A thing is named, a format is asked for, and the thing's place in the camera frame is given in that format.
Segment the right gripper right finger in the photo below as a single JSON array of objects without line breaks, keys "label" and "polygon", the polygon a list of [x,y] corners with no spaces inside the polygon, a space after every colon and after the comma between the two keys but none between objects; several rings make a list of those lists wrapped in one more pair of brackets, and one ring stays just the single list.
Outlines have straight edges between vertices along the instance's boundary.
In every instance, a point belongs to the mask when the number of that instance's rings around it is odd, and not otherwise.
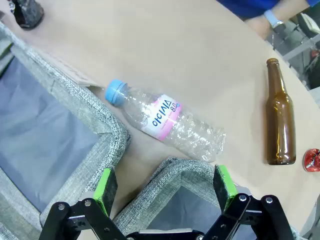
[{"label": "right gripper right finger", "polygon": [[205,240],[231,240],[241,225],[250,226],[257,240],[293,240],[294,234],[279,199],[256,199],[238,193],[224,165],[214,168],[213,188],[221,215],[204,235]]}]

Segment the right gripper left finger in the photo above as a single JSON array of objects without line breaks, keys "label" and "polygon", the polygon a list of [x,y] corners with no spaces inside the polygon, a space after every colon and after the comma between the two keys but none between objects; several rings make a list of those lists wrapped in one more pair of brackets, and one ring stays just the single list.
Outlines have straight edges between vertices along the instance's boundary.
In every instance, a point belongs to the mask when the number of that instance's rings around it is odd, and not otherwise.
[{"label": "right gripper left finger", "polygon": [[74,205],[58,201],[51,206],[40,240],[76,240],[91,230],[99,240],[124,240],[125,236],[110,218],[118,184],[115,169],[105,168],[92,197]]}]

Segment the person's left hand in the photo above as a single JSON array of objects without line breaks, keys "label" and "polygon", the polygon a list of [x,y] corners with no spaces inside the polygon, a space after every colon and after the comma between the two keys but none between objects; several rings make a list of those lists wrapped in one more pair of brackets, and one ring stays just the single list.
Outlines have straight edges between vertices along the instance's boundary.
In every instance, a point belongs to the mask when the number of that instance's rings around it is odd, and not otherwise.
[{"label": "person's left hand", "polygon": [[270,22],[264,15],[247,19],[244,22],[252,30],[254,30],[263,40],[265,40],[272,31]]}]

